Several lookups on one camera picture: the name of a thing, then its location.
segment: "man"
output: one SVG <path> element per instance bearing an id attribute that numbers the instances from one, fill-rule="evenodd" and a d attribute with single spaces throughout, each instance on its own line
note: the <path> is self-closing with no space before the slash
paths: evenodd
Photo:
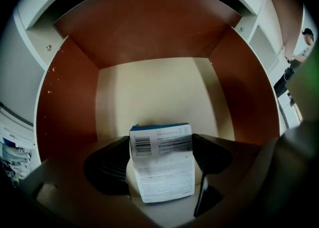
<path id="1" fill-rule="evenodd" d="M 288 67 L 284 73 L 284 75 L 279 79 L 279 81 L 275 84 L 274 89 L 277 98 L 279 98 L 281 95 L 283 95 L 287 88 L 286 83 L 292 77 L 294 72 L 298 69 L 298 67 L 305 62 L 305 60 L 308 58 L 309 54 L 311 53 L 311 50 L 314 46 L 315 40 L 314 40 L 314 34 L 311 31 L 311 29 L 306 28 L 304 32 L 302 32 L 304 35 L 305 42 L 307 44 L 307 47 L 297 56 L 293 55 L 290 61 L 290 67 Z"/>

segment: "person's arm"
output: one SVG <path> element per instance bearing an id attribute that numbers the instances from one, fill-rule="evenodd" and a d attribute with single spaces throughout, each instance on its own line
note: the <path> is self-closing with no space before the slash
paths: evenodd
<path id="1" fill-rule="evenodd" d="M 293 56 L 293 59 L 298 60 L 299 62 L 303 63 L 306 61 L 307 56 L 301 56 L 301 55 L 297 55 L 297 56 Z"/>

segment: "brown panel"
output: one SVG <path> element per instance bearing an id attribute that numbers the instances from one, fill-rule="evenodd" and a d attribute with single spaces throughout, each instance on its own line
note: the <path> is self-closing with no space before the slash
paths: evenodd
<path id="1" fill-rule="evenodd" d="M 276 100 L 267 75 L 248 44 L 230 28 L 209 60 L 230 111 L 235 141 L 262 145 L 279 137 Z"/>
<path id="2" fill-rule="evenodd" d="M 240 15 L 218 0 L 86 0 L 55 27 L 99 67 L 208 57 Z"/>
<path id="3" fill-rule="evenodd" d="M 302 30 L 303 4 L 297 0 L 272 0 L 283 36 L 285 56 L 291 58 Z"/>
<path id="4" fill-rule="evenodd" d="M 99 69 L 71 38 L 55 55 L 42 85 L 36 117 L 41 160 L 97 141 Z"/>

